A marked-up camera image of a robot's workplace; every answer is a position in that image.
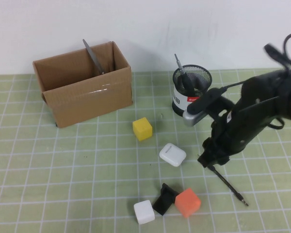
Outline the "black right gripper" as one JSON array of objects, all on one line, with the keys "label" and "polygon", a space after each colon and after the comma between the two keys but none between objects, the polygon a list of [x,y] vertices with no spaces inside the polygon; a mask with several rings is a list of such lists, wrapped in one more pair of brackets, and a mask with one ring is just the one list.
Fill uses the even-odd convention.
[{"label": "black right gripper", "polygon": [[203,153],[198,162],[203,167],[225,165],[230,156],[247,146],[266,127],[280,130],[283,119],[276,113],[278,97],[261,100],[240,100],[211,126],[211,137],[202,144]]}]

